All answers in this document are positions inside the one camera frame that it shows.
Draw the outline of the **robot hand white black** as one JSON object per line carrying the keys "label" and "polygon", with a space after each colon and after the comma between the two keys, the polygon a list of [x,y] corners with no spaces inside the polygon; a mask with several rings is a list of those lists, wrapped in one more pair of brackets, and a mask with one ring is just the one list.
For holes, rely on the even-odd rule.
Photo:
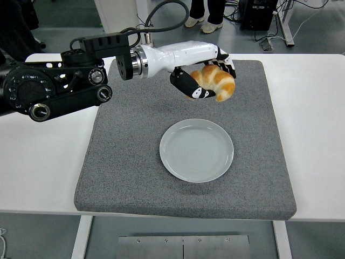
{"label": "robot hand white black", "polygon": [[235,91],[236,73],[228,53],[217,45],[188,41],[159,48],[142,47],[142,77],[166,70],[170,82],[190,99],[228,100]]}

